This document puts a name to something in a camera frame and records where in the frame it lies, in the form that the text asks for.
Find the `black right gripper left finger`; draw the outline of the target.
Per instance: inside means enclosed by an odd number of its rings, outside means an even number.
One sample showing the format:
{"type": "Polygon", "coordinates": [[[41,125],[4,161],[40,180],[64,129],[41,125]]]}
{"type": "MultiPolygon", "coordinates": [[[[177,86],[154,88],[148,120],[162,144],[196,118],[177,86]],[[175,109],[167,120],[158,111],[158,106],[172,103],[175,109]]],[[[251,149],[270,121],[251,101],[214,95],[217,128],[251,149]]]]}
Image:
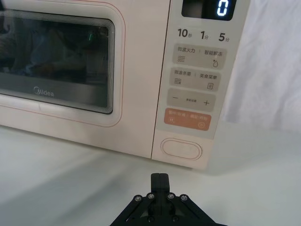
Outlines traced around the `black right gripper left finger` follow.
{"type": "Polygon", "coordinates": [[[151,175],[151,191],[146,196],[135,195],[111,223],[112,226],[153,226],[161,213],[161,183],[159,174],[151,175]]]}

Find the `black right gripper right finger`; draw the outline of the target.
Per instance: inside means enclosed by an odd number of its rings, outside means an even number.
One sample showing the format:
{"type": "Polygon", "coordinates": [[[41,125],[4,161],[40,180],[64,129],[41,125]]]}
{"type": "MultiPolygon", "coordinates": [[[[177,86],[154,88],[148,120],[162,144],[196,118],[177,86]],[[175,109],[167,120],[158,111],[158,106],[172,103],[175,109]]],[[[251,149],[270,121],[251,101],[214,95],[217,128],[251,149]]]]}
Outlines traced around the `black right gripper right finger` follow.
{"type": "Polygon", "coordinates": [[[167,226],[214,226],[212,220],[188,195],[170,192],[169,177],[160,174],[161,216],[167,226]]]}

